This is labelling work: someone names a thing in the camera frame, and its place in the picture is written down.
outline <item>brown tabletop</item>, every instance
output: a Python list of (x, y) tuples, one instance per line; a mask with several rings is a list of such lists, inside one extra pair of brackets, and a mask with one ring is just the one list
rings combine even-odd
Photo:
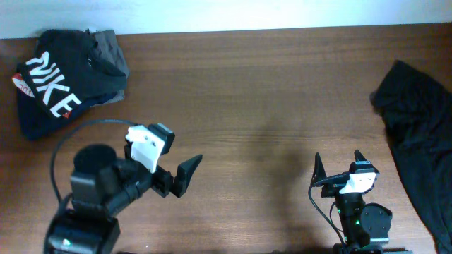
[[(384, 124), (369, 95), (395, 59), (452, 88), (452, 25), (309, 28), (122, 35), (131, 75), (123, 102), (95, 107), (71, 126), (30, 142), (21, 134), (15, 65), (35, 40), (0, 40), (0, 252), (39, 253), (57, 208), (49, 159), (60, 137), (88, 119), (163, 122), (176, 139), (160, 164), (204, 154), (181, 199), (148, 191), (119, 214), (117, 251), (269, 253), (331, 248), (334, 230), (307, 190), (320, 152), (328, 175), (347, 171), (360, 149), (381, 175), (366, 202), (393, 212), (389, 248), (434, 253), (400, 182)], [(70, 191), (72, 159), (107, 143), (123, 155), (126, 126), (98, 125), (69, 140), (56, 179)], [(332, 199), (320, 199), (327, 212)], [(339, 223), (334, 214), (334, 222)]]

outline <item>white wall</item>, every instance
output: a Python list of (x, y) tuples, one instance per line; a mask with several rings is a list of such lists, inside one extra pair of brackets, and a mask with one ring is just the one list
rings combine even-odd
[(119, 34), (452, 21), (452, 0), (0, 0), (0, 38), (49, 28)]

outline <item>table surface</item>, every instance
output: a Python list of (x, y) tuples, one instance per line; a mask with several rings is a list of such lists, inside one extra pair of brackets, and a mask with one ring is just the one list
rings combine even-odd
[[(131, 75), (123, 102), (95, 107), (71, 126), (30, 142), (21, 134), (11, 76), (34, 39), (0, 40), (0, 252), (39, 253), (57, 208), (49, 159), (74, 126), (99, 118), (163, 122), (175, 133), (159, 164), (175, 172), (203, 154), (185, 196), (148, 191), (119, 214), (115, 251), (317, 253), (339, 239), (309, 202), (320, 152), (328, 175), (359, 149), (381, 175), (365, 195), (393, 212), (389, 248), (434, 253), (400, 182), (384, 124), (369, 102), (396, 59), (452, 88), (452, 25), (309, 28), (122, 35)], [(56, 160), (70, 191), (75, 153), (107, 143), (122, 156), (126, 126), (82, 130)], [(333, 200), (313, 197), (327, 212)], [(337, 224), (335, 213), (333, 221)]]

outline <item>pile of clothes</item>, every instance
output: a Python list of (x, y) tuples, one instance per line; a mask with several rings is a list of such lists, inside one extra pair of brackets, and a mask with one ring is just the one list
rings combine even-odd
[(408, 197), (438, 252), (452, 253), (451, 93), (397, 61), (371, 100), (386, 124)]
[(124, 99), (129, 68), (113, 30), (48, 30), (37, 40), (35, 58), (18, 64), (20, 129), (36, 140), (96, 105)]

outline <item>gray cloth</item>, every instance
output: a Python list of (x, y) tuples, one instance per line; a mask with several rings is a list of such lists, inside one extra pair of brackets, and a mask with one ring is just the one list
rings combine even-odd
[[(119, 70), (126, 74), (126, 77), (129, 77), (130, 70), (127, 67), (126, 59), (122, 53), (122, 49), (118, 45), (118, 41), (116, 40), (116, 35), (113, 30), (107, 30), (103, 32), (95, 32), (93, 33), (94, 39), (97, 41), (97, 49), (95, 52), (102, 57), (103, 59), (109, 61), (114, 64)], [(118, 91), (117, 95), (113, 97), (113, 99), (105, 102), (104, 104), (119, 102), (124, 99), (124, 91)]]

